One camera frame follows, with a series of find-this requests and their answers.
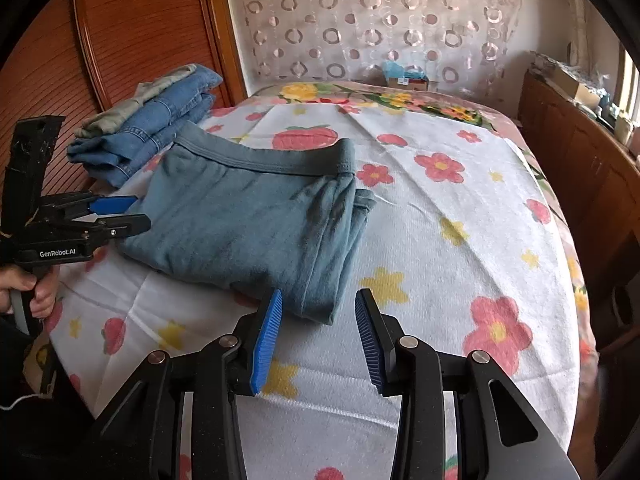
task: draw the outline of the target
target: white cable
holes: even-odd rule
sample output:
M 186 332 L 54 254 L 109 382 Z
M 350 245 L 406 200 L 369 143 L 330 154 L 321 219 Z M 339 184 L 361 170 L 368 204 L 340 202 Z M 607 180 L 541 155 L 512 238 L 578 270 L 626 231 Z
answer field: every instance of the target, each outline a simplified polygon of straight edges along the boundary
M 14 402 L 11 403 L 11 405 L 9 406 L 0 406 L 0 410 L 3 410 L 4 412 L 8 412 L 9 410 L 14 409 L 15 405 L 18 404 L 18 402 L 20 402 L 21 400 L 24 399 L 29 399 L 30 397 L 38 397 L 39 399 L 49 399 L 49 395 L 47 394 L 29 394 L 29 395 L 23 395 L 21 397 L 18 397 L 17 399 L 14 400 Z

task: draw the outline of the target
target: finger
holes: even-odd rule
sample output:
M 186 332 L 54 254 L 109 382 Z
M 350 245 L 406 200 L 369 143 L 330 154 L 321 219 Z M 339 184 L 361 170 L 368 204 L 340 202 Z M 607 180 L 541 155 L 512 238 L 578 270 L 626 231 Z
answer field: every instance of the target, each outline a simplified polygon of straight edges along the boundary
M 34 290 L 36 300 L 42 300 L 51 294 L 55 295 L 58 290 L 58 266 L 53 266 L 37 283 Z
M 49 317 L 52 312 L 53 312 L 53 303 L 51 303 L 44 310 L 40 310 L 38 312 L 33 312 L 32 314 L 33 314 L 33 317 L 35 317 L 37 319 L 45 319 L 45 318 Z
M 0 290 L 0 314 L 6 314 L 9 311 L 9 291 Z
M 10 265 L 0 269 L 0 289 L 31 290 L 36 284 L 36 277 L 18 266 Z
M 42 298 L 41 300 L 36 300 L 35 298 L 31 300 L 29 304 L 29 308 L 31 309 L 31 313 L 35 314 L 36 312 L 40 312 L 49 308 L 51 305 L 56 303 L 56 297 L 54 294 L 51 296 L 47 296 L 46 298 Z

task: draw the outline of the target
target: window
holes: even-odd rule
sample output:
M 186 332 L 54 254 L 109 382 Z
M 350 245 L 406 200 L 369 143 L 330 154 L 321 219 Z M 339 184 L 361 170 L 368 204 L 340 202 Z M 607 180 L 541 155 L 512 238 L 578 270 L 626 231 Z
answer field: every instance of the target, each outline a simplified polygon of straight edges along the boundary
M 640 72 L 629 53 L 621 47 L 620 70 L 614 101 L 635 123 L 640 122 Z

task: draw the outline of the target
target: white wall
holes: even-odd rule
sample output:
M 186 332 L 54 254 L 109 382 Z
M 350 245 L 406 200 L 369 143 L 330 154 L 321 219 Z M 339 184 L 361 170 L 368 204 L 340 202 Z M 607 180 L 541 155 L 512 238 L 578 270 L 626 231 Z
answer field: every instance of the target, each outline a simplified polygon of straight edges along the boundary
M 244 13 L 238 7 L 239 0 L 229 0 L 236 30 L 236 41 L 240 48 L 240 59 L 245 84 L 249 95 L 261 88 L 253 63 L 251 38 L 244 26 Z M 567 0 L 522 0 L 520 20 L 508 44 L 508 53 L 502 87 L 496 99 L 486 104 L 507 115 L 516 115 L 522 79 L 531 61 L 530 50 L 536 50 L 559 60 L 565 60 L 570 42 L 571 18 Z
M 522 91 L 522 80 L 531 62 L 530 50 L 566 60 L 571 41 L 571 12 L 568 0 L 522 0 L 520 23 L 509 42 L 501 102 L 491 106 L 515 117 Z
M 590 3 L 587 7 L 587 37 L 591 58 L 591 77 L 598 80 L 600 75 L 609 75 L 608 78 L 603 78 L 603 83 L 604 88 L 613 95 L 618 78 L 620 40 L 609 27 L 609 23 Z

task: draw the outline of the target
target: cardboard box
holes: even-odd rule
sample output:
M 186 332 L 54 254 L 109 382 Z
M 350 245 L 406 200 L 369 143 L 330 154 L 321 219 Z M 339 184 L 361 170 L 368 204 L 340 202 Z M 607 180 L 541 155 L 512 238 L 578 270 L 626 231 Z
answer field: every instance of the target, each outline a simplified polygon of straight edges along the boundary
M 587 108 L 595 110 L 600 102 L 600 96 L 580 83 L 574 76 L 556 66 L 550 77 L 571 99 L 575 99 Z
M 417 90 L 421 92 L 426 92 L 429 90 L 429 80 L 428 79 L 409 79 L 409 78 L 398 78 L 398 77 L 390 77 L 388 81 L 389 88 L 399 88 L 404 90 Z

